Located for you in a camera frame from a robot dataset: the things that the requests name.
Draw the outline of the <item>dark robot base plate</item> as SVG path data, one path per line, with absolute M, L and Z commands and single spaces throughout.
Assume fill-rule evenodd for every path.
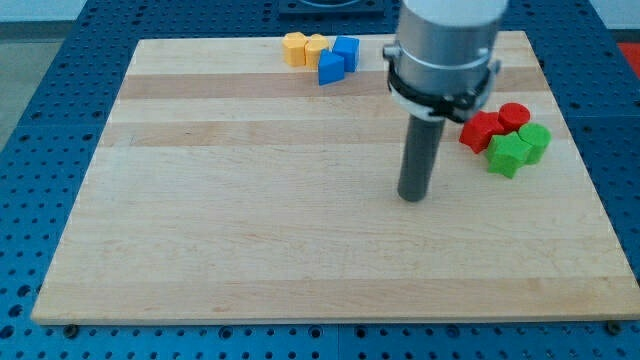
M 280 15 L 381 14 L 384 0 L 279 0 Z

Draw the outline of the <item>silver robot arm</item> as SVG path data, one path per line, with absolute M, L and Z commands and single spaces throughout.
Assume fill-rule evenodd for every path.
M 508 0 L 402 0 L 383 47 L 394 101 L 425 121 L 464 123 L 484 106 L 501 63 L 493 47 Z

